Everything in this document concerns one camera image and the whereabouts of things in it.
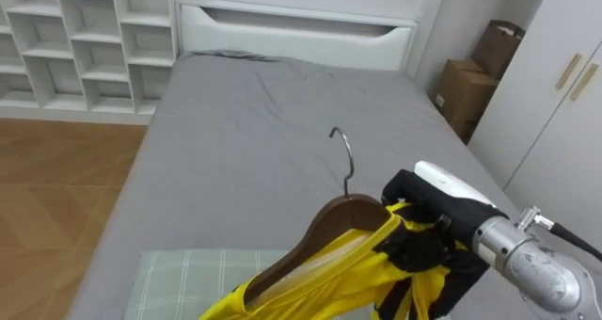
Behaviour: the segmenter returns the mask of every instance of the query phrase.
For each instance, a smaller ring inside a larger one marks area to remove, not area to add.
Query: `white wall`
[[[491,19],[508,20],[527,29],[541,0],[443,0],[431,38],[415,77],[434,95],[447,59],[465,59]]]

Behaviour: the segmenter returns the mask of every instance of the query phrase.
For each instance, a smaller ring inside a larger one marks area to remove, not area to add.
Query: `wooden hanger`
[[[342,136],[349,156],[350,171],[343,182],[345,194],[322,207],[299,244],[249,283],[244,295],[245,304],[255,300],[345,232],[352,229],[375,232],[390,218],[389,212],[377,200],[363,194],[349,194],[347,181],[354,175],[354,159],[347,136],[339,127],[332,129],[330,137],[335,131]]]

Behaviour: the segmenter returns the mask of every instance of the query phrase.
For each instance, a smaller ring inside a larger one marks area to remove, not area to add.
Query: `wardrobe door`
[[[602,47],[535,142],[506,194],[602,249]]]
[[[468,147],[505,187],[602,40],[602,0],[544,0]]]

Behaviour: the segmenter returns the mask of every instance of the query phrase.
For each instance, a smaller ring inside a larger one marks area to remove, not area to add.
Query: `black cable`
[[[549,232],[560,237],[561,239],[564,239],[568,243],[570,243],[578,248],[581,248],[581,249],[585,250],[586,252],[594,255],[597,260],[602,262],[602,252],[600,252],[599,250],[594,248],[592,245],[585,242],[585,240],[576,236],[571,231],[567,230],[563,225],[559,224],[558,222],[554,223],[554,225],[549,230]]]

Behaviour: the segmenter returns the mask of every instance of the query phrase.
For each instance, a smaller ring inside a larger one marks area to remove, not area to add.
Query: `yellow shirt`
[[[411,314],[415,319],[429,320],[429,309],[440,301],[452,270],[440,265],[409,273],[393,264],[386,252],[374,250],[394,231],[420,232],[433,227],[398,215],[407,205],[389,206],[390,218],[376,232],[351,230],[341,235],[258,299],[245,304],[244,294],[252,279],[247,281],[199,320],[330,319],[369,304],[375,307],[372,319],[401,320]]]

